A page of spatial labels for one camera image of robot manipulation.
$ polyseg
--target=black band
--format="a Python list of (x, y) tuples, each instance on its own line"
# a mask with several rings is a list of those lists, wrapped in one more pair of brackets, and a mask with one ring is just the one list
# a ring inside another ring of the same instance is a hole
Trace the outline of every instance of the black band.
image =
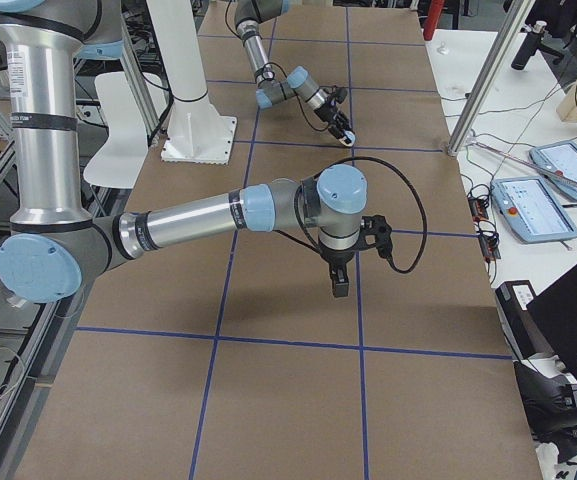
[(55, 22), (54, 20), (24, 15), (23, 13), (0, 13), (0, 24), (2, 23), (43, 28), (44, 30), (63, 33), (64, 35), (75, 38), (80, 42), (84, 41), (84, 33), (78, 28), (66, 25), (65, 23)]
[(201, 97), (193, 98), (192, 100), (184, 100), (183, 98), (175, 97), (174, 95), (173, 95), (173, 97), (175, 100), (179, 100), (180, 102), (183, 102), (183, 103), (194, 103), (194, 102), (198, 102), (199, 100), (203, 100), (207, 95), (208, 95), (208, 90), (206, 90), (206, 92)]
[(137, 236), (137, 241), (141, 248), (146, 252), (151, 250), (159, 250), (159, 247), (154, 242), (150, 236), (150, 231), (148, 230), (148, 215), (150, 212), (140, 213), (135, 218), (135, 234)]
[(246, 228), (246, 219), (244, 217), (244, 209), (241, 206), (241, 197), (239, 192), (241, 190), (233, 190), (228, 194), (228, 202), (230, 203), (230, 214), (235, 222), (238, 230)]
[(108, 267), (110, 266), (110, 261), (112, 260), (112, 245), (110, 245), (110, 240), (108, 240), (108, 236), (106, 235), (106, 232), (104, 232), (101, 227), (99, 225), (97, 225), (96, 223), (93, 222), (92, 224), (92, 228), (94, 228), (97, 233), (99, 235), (101, 235), (101, 238), (104, 239), (104, 242), (106, 243), (106, 249), (108, 251), (108, 261), (106, 261), (106, 266), (104, 267), (104, 272), (108, 270)]
[(77, 232), (92, 227), (92, 220), (74, 223), (55, 223), (52, 225), (33, 225), (25, 223), (11, 223), (10, 229), (18, 233), (64, 233)]
[(357, 229), (357, 230), (355, 230), (354, 232), (352, 232), (350, 235), (344, 235), (343, 237), (338, 237), (337, 235), (333, 235), (333, 234), (331, 234), (331, 233), (328, 233), (328, 232), (326, 231), (326, 228), (325, 228), (325, 227), (319, 227), (319, 229), (320, 229), (322, 232), (324, 232), (326, 235), (328, 235), (330, 238), (334, 238), (335, 240), (345, 240), (346, 238), (350, 238), (350, 237), (352, 237), (353, 235), (356, 235), (357, 232), (359, 231), (359, 229)]
[(246, 30), (246, 33), (243, 34), (241, 37), (241, 41), (246, 43), (247, 40), (251, 39), (252, 37), (261, 37), (258, 31), (255, 30)]
[(119, 221), (121, 220), (121, 215), (117, 215), (114, 220), (112, 221), (112, 240), (115, 242), (115, 248), (119, 251), (122, 257), (126, 260), (134, 260), (133, 257), (130, 256), (128, 251), (124, 248), (124, 244), (121, 241), (121, 235), (119, 234)]
[(12, 128), (33, 128), (38, 130), (77, 131), (77, 119), (47, 113), (13, 112), (10, 114)]
[(97, 28), (99, 28), (99, 24), (101, 23), (101, 17), (103, 13), (103, 4), (101, 3), (101, 0), (97, 0), (97, 14), (95, 15), (95, 20), (92, 22), (91, 27), (86, 33), (84, 33), (84, 40), (88, 40), (97, 31)]
[(257, 15), (257, 21), (259, 23), (263, 22), (263, 18), (261, 18), (261, 12), (259, 11), (259, 5), (257, 5), (257, 0), (251, 0), (252, 8), (255, 10), (255, 15)]

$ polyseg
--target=blue tape line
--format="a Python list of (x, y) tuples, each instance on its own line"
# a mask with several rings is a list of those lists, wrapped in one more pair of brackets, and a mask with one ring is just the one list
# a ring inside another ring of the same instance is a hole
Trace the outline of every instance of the blue tape line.
[[(275, 26), (277, 25), (277, 19), (272, 27), (272, 35), (275, 33)], [(270, 39), (270, 45), (268, 47), (268, 56), (270, 57), (270, 50), (272, 49), (272, 35)], [(248, 184), (248, 177), (250, 174), (250, 166), (252, 163), (252, 154), (255, 148), (255, 137), (257, 136), (257, 127), (259, 126), (259, 114), (261, 110), (257, 108), (257, 114), (255, 116), (255, 124), (252, 130), (252, 139), (250, 142), (250, 150), (248, 151), (248, 162), (246, 165), (246, 172), (244, 173), (244, 187)], [(208, 408), (208, 398), (210, 396), (210, 386), (212, 384), (212, 374), (215, 367), (215, 360), (217, 358), (217, 349), (219, 347), (221, 324), (223, 322), (224, 314), (226, 311), (226, 299), (228, 298), (228, 290), (230, 289), (230, 277), (232, 274), (232, 266), (235, 260), (235, 253), (237, 250), (237, 239), (239, 238), (239, 232), (235, 232), (232, 236), (232, 243), (230, 245), (230, 255), (228, 258), (228, 269), (226, 271), (226, 281), (224, 283), (224, 291), (221, 296), (221, 303), (219, 305), (219, 318), (217, 320), (217, 327), (215, 329), (215, 338), (213, 341), (212, 353), (210, 355), (210, 365), (208, 366), (208, 375), (206, 377), (206, 385), (204, 388), (204, 396), (201, 402), (201, 411), (199, 414), (199, 422), (197, 424), (197, 433), (195, 436), (195, 446), (192, 453), (192, 461), (190, 463), (190, 471), (188, 472), (188, 480), (194, 480), (195, 471), (197, 468), (197, 459), (199, 458), (199, 448), (201, 446), (201, 434), (203, 433), (204, 420), (206, 417), (206, 410)]]
[(109, 328), (109, 327), (85, 327), (78, 326), (76, 328), (79, 332), (95, 332), (95, 333), (119, 333), (123, 335), (144, 335), (150, 337), (176, 337), (176, 338), (192, 338), (195, 340), (214, 340), (214, 335), (202, 335), (198, 333), (183, 333), (183, 332), (165, 332), (155, 330), (135, 330), (131, 328)]
[(157, 330), (136, 330), (129, 328), (109, 328), (109, 327), (84, 327), (80, 326), (76, 328), (80, 332), (93, 332), (93, 333), (111, 333), (120, 335), (143, 335), (152, 337), (178, 337), (178, 338), (189, 338), (192, 340), (219, 340), (223, 342), (237, 342), (237, 343), (259, 343), (267, 345), (280, 345), (289, 347), (306, 347), (306, 348), (324, 348), (324, 349), (337, 349), (337, 350), (365, 350), (371, 352), (380, 353), (402, 353), (410, 355), (429, 355), (435, 357), (460, 357), (460, 358), (483, 358), (489, 360), (510, 360), (512, 357), (506, 355), (498, 355), (494, 353), (469, 353), (469, 352), (448, 352), (441, 350), (416, 350), (410, 348), (394, 348), (394, 347), (379, 347), (379, 346), (369, 346), (364, 345), (360, 347), (359, 345), (346, 345), (343, 343), (320, 343), (320, 342), (303, 342), (303, 341), (291, 341), (291, 340), (276, 340), (270, 338), (252, 338), (252, 337), (232, 337), (232, 336), (218, 336), (215, 335), (202, 335), (196, 333), (184, 333), (184, 332), (167, 332), (167, 331), (157, 331)]
[(245, 80), (208, 80), (206, 79), (206, 83), (232, 83), (235, 85), (257, 85), (255, 82), (252, 81), (245, 81)]
[(403, 353), (407, 355), (426, 355), (431, 357), (478, 358), (483, 360), (512, 360), (512, 357), (510, 355), (499, 355), (494, 353), (444, 352), (441, 350), (415, 350), (408, 348), (369, 347), (369, 346), (366, 346), (363, 349), (368, 352)]
[[(219, 35), (210, 33), (200, 33), (198, 37), (206, 38), (234, 38), (232, 35)], [(315, 40), (312, 38), (284, 38), (284, 37), (274, 37), (270, 38), (274, 40), (284, 40), (289, 42), (310, 42), (310, 43), (341, 43), (341, 44), (360, 44), (360, 45), (391, 45), (395, 47), (425, 47), (423, 43), (400, 43), (400, 42), (370, 42), (370, 41), (359, 41), (359, 40)]]
[(357, 253), (355, 257), (355, 270), (357, 272), (357, 326), (359, 328), (359, 379), (361, 385), (361, 431), (364, 452), (364, 480), (370, 479), (370, 456), (368, 454), (368, 401), (366, 395), (366, 359), (364, 355), (364, 311), (361, 291), (361, 263), (359, 260), (361, 254)]
[[(350, 56), (350, 14), (346, 7), (346, 54), (348, 59), (348, 117), (350, 125), (354, 127), (352, 109), (352, 61)], [(350, 148), (350, 153), (355, 156), (355, 146)], [(366, 400), (366, 361), (364, 355), (364, 323), (363, 304), (361, 293), (361, 264), (360, 254), (355, 256), (355, 281), (357, 285), (357, 340), (359, 341), (359, 388), (361, 396), (361, 442), (364, 462), (364, 480), (370, 480), (370, 455), (368, 453), (368, 405)]]
[(254, 343), (261, 345), (284, 345), (288, 347), (309, 347), (309, 348), (327, 348), (333, 350), (360, 350), (357, 345), (344, 345), (340, 343), (320, 343), (320, 342), (302, 342), (296, 340), (273, 340), (270, 338), (248, 338), (248, 337), (219, 337), (224, 342), (237, 343)]
[(353, 90), (368, 90), (377, 92), (404, 92), (404, 93), (432, 93), (437, 94), (436, 90), (421, 90), (415, 88), (387, 88), (387, 87), (352, 87)]

